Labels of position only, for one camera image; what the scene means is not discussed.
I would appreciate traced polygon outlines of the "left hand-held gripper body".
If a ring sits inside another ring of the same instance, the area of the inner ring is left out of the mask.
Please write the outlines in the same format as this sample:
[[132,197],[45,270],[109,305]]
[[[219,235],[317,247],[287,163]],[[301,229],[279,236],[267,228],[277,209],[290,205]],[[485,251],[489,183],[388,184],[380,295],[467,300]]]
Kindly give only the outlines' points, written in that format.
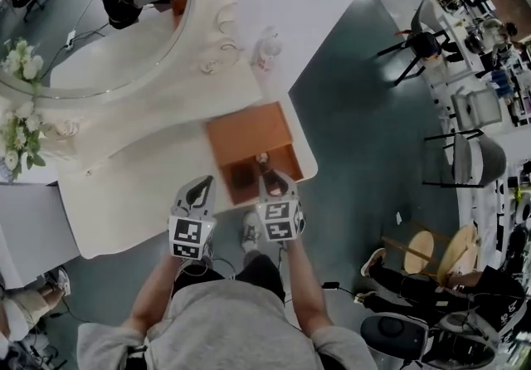
[[184,260],[201,260],[217,224],[207,208],[175,208],[168,219],[169,252]]

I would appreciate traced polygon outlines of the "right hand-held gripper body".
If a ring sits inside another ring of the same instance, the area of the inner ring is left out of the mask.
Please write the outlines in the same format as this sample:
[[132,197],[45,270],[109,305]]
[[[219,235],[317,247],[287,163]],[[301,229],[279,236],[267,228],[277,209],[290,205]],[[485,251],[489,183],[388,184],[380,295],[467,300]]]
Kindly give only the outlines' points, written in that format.
[[267,241],[292,241],[304,230],[304,212],[298,196],[260,197],[256,212]]

